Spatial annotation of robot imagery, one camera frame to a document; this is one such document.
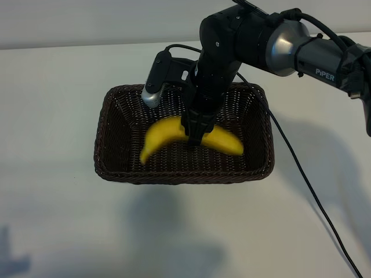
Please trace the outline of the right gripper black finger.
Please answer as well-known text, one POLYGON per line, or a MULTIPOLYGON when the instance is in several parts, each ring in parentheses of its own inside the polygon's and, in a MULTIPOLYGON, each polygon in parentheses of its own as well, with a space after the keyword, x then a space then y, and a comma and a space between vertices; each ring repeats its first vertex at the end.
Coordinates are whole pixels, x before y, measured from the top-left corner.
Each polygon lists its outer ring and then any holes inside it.
POLYGON ((191 130, 188 134, 188 145, 200 146, 205 132, 203 130, 191 130))

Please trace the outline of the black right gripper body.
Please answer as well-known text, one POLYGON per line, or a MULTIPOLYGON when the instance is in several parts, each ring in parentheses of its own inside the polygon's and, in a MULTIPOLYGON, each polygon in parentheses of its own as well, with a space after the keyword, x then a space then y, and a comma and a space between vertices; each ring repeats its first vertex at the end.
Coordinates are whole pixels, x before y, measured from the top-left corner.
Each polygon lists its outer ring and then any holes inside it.
POLYGON ((215 113, 186 108, 181 114, 181 125, 184 127, 187 136, 211 133, 214 128, 215 118, 215 113))

